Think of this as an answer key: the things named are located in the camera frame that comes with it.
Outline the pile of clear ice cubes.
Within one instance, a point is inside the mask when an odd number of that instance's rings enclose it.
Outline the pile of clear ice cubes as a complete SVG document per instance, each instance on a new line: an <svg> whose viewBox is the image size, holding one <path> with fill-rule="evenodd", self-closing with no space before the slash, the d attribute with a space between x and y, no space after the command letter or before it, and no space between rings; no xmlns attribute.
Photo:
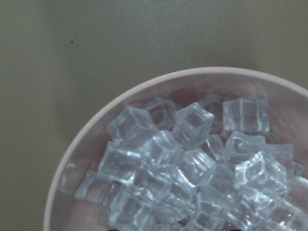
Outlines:
<svg viewBox="0 0 308 231"><path fill-rule="evenodd" d="M75 198L116 231L305 231L305 167L269 119L265 99L217 94L126 106Z"/></svg>

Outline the pink bowl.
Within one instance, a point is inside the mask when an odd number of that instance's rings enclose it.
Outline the pink bowl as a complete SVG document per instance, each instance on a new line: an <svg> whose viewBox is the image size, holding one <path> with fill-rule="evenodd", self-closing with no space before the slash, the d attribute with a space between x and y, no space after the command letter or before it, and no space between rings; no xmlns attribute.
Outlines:
<svg viewBox="0 0 308 231"><path fill-rule="evenodd" d="M228 97L265 98L270 102L271 128L293 144L295 160L308 163L308 91L285 79L235 67L200 67L156 77L121 94L100 110L78 133L52 180L46 202L45 231L101 231L100 209L74 199L87 170L96 167L109 140L107 123L125 105L142 105L166 96L189 105L216 93Z"/></svg>

